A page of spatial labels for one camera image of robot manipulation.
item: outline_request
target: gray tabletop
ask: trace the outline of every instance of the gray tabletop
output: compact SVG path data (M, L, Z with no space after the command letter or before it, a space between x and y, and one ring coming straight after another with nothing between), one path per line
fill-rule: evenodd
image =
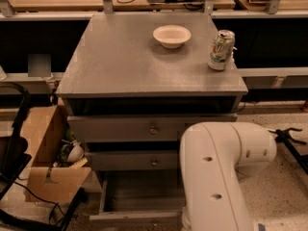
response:
M181 25L192 38L165 49L153 38L163 25ZM204 13L114 13L91 19L57 94L63 98L230 95L247 92L230 63L207 66L217 29Z

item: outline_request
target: soda can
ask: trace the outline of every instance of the soda can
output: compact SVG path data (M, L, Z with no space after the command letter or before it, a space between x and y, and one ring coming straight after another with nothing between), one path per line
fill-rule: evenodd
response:
M214 39L208 66L217 71L223 71L230 61L235 43L235 35L228 30L218 31Z

